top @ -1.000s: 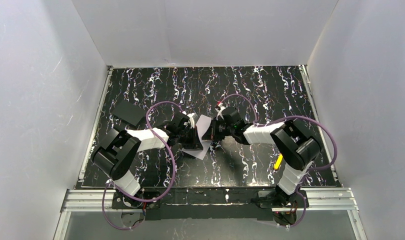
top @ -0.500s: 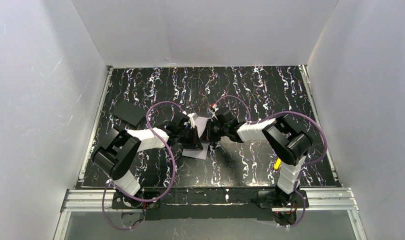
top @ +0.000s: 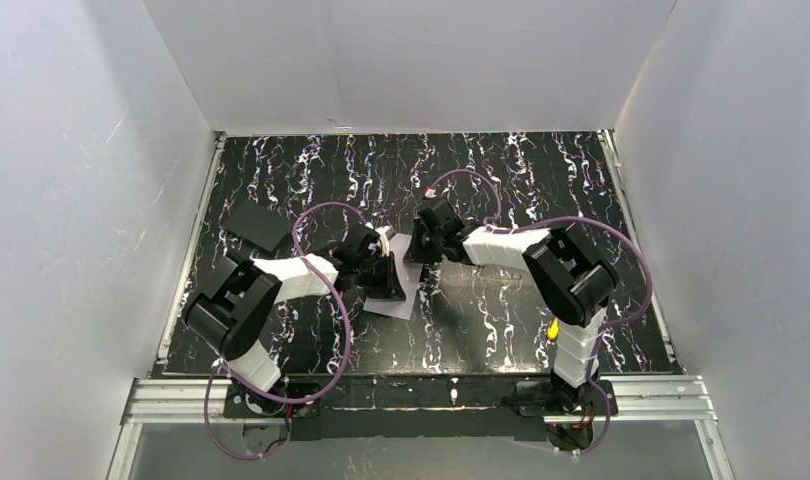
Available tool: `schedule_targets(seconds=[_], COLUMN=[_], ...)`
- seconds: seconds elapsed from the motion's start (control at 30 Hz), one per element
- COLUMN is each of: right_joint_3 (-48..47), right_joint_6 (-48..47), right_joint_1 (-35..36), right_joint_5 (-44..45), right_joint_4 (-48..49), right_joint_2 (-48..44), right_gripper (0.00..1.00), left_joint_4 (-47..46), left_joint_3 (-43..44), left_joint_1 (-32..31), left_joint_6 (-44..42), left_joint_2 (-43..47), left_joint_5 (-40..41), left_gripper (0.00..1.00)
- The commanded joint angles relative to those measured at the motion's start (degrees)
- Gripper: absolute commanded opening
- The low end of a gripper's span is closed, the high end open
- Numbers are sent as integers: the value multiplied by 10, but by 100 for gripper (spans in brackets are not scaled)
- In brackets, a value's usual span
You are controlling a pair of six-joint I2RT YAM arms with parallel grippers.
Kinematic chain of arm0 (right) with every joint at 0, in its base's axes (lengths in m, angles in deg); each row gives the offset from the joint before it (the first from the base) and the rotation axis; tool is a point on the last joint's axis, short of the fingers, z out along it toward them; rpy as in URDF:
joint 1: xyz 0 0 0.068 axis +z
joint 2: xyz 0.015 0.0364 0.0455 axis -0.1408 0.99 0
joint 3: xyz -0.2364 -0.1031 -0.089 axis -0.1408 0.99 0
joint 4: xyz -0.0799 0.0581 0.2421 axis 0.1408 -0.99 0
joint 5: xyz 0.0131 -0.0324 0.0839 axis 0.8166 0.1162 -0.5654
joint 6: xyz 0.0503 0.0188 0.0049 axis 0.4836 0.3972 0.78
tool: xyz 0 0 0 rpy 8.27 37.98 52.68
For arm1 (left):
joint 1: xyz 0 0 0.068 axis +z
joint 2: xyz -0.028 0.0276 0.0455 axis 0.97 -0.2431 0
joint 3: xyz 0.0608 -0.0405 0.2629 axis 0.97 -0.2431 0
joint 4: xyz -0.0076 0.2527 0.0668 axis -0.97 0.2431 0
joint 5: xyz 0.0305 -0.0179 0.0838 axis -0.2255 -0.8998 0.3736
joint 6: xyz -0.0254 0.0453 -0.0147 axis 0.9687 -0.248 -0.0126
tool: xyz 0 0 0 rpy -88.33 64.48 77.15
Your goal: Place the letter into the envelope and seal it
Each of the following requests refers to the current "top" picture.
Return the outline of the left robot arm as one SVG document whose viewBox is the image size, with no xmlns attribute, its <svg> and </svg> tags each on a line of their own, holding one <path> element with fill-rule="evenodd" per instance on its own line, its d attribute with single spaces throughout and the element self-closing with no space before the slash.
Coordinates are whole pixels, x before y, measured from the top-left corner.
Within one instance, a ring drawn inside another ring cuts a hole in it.
<svg viewBox="0 0 810 480">
<path fill-rule="evenodd" d="M 334 299 L 344 332 L 352 333 L 344 291 L 357 287 L 367 297 L 403 301 L 391 240 L 385 226 L 356 225 L 342 241 L 288 259 L 223 258 L 190 295 L 184 324 L 211 347 L 223 366 L 247 390 L 267 400 L 299 404 L 299 399 L 273 394 L 282 373 L 260 335 L 274 306 L 305 297 Z"/>
</svg>

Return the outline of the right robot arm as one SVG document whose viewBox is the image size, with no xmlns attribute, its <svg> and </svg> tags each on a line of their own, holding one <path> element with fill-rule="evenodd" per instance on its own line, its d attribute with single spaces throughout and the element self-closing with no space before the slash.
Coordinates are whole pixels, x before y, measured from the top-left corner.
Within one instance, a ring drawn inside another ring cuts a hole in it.
<svg viewBox="0 0 810 480">
<path fill-rule="evenodd" d="M 500 233 L 464 221 L 445 199 L 428 199 L 416 211 L 406 260 L 434 264 L 443 259 L 530 274 L 559 325 L 552 381 L 569 391 L 594 376 L 594 347 L 619 276 L 581 228 Z"/>
</svg>

